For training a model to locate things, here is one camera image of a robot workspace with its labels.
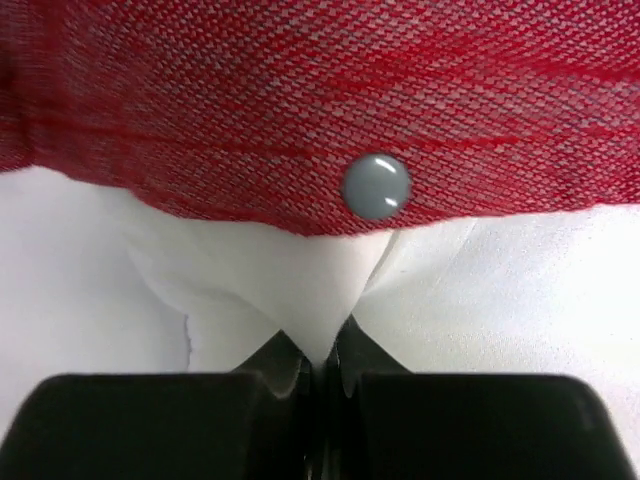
snap button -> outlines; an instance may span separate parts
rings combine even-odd
[[[367,220],[389,218],[409,198],[411,179],[406,167],[391,155],[370,153],[347,169],[342,198],[349,210]]]

black plastic part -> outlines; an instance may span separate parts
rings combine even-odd
[[[351,321],[330,357],[346,380],[333,399],[340,419],[329,478],[635,479],[603,404],[582,382],[410,374],[377,348]]]
[[[279,333],[226,374],[47,380],[0,480],[635,478],[575,379],[412,374],[353,318],[314,373]]]
[[[52,378],[8,432],[0,479],[300,480],[308,377],[278,334],[227,374]]]

white fabric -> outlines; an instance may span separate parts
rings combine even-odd
[[[354,316],[428,372],[578,377],[640,470],[640,207],[402,232]]]
[[[582,378],[640,467],[638,207],[305,239],[43,170],[0,177],[0,199],[0,435],[48,375],[227,370],[278,328],[318,360],[355,306],[412,370]]]
[[[251,338],[255,350],[279,329],[322,362],[391,237],[305,238],[255,223],[179,219],[119,189],[100,194],[147,283],[189,315],[190,328],[209,332],[192,370],[208,367],[199,356],[237,365],[246,348],[225,343]]]
[[[0,441],[49,376],[185,371],[184,314],[144,284],[93,186],[0,175],[0,225]]]

textured fabric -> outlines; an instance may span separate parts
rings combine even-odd
[[[355,234],[640,201],[637,0],[3,0],[0,169]],[[340,197],[406,162],[396,217]]]

black clamp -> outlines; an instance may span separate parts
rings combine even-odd
[[[0,480],[632,480],[585,384],[412,374],[349,319],[323,369],[278,333],[224,374],[42,383],[0,449]]]

